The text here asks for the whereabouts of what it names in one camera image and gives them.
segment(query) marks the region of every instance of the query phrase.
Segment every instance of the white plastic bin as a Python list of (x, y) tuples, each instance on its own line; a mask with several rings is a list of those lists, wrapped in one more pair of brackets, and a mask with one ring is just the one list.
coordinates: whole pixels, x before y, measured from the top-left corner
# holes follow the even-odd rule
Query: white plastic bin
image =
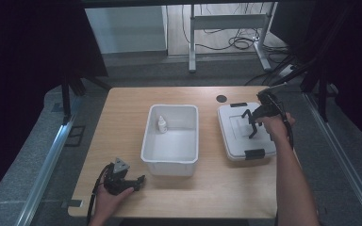
[[(160, 133), (163, 117), (167, 132)], [(195, 105), (153, 105), (140, 158), (154, 175), (191, 176), (199, 154), (199, 113)]]

